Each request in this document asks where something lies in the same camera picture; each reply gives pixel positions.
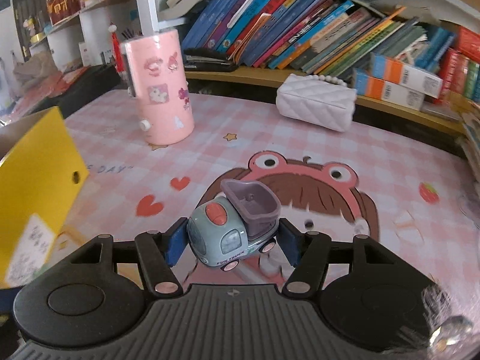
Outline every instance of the pink checkered tablecloth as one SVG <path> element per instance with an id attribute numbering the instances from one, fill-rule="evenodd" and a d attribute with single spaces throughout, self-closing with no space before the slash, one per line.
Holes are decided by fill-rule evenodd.
<path id="1" fill-rule="evenodd" d="M 111 91 L 66 120 L 90 169 L 66 229 L 84 239 L 110 233 L 121 240 L 165 231 L 189 216 L 204 195 L 208 199 L 219 192 L 212 185 L 219 176 L 259 174 L 282 201 L 282 215 L 302 231 L 311 220 L 315 230 L 334 240 L 370 234 L 441 283 L 480 277 L 478 229 L 458 205 L 473 183 L 462 159 L 358 123 L 337 133 L 282 117 L 271 104 L 198 94 L 190 99 L 192 135 L 156 150 L 143 141 L 135 100 L 126 91 Z M 316 187 L 324 185 L 327 169 L 339 171 L 356 202 L 336 203 L 340 181 L 329 183 L 330 192 Z M 307 176 L 299 175 L 304 170 L 311 177 L 306 184 Z M 68 249 L 65 244 L 54 255 Z M 188 247 L 174 272 L 184 285 L 281 285 L 291 268 L 278 246 L 268 255 L 242 260 L 228 273 L 196 264 Z M 330 266 L 329 280 L 344 273 L 345 267 Z"/>

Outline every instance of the yellow binder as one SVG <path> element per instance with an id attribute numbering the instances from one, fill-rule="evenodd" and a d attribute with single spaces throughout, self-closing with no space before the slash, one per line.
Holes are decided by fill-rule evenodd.
<path id="1" fill-rule="evenodd" d="M 57 107 L 0 127 L 0 288 L 48 259 L 87 176 Z"/>

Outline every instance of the wall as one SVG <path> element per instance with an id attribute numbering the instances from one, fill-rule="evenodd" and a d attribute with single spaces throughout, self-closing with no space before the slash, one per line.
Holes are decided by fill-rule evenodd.
<path id="1" fill-rule="evenodd" d="M 13 74 L 11 73 L 14 69 L 13 60 L 11 57 L 11 51 L 15 53 L 18 60 L 22 61 L 22 50 L 20 48 L 20 43 L 18 42 L 17 28 L 15 26 L 14 10 L 10 6 L 7 9 L 4 9 L 0 12 L 0 57 L 2 57 L 5 62 L 5 68 L 7 71 L 9 81 L 14 85 L 14 91 L 18 91 L 18 86 L 14 81 Z M 0 73 L 0 96 L 3 96 L 6 89 L 6 80 L 3 74 Z"/>

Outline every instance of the white quilted bag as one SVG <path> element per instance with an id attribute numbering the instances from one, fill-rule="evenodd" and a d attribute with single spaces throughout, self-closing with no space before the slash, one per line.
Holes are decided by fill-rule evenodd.
<path id="1" fill-rule="evenodd" d="M 277 91 L 277 108 L 283 116 L 346 131 L 356 97 L 355 89 L 320 81 L 318 76 L 290 74 Z"/>

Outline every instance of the star print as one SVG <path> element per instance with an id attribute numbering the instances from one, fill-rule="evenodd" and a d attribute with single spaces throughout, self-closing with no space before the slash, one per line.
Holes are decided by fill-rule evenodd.
<path id="1" fill-rule="evenodd" d="M 225 135 L 225 137 L 223 137 L 223 139 L 226 139 L 227 141 L 230 142 L 231 140 L 237 139 L 237 135 L 236 135 L 236 134 L 228 133 L 227 135 Z"/>
<path id="2" fill-rule="evenodd" d="M 157 150 L 157 149 L 165 149 L 165 147 L 168 147 L 168 145 L 157 146 L 157 145 L 153 145 L 151 143 L 149 143 L 148 146 L 150 146 L 152 148 L 152 151 Z"/>
<path id="3" fill-rule="evenodd" d="M 231 289 L 229 292 L 226 293 L 227 295 L 230 295 L 231 297 L 236 297 L 237 295 L 240 295 L 240 291 L 237 289 Z"/>

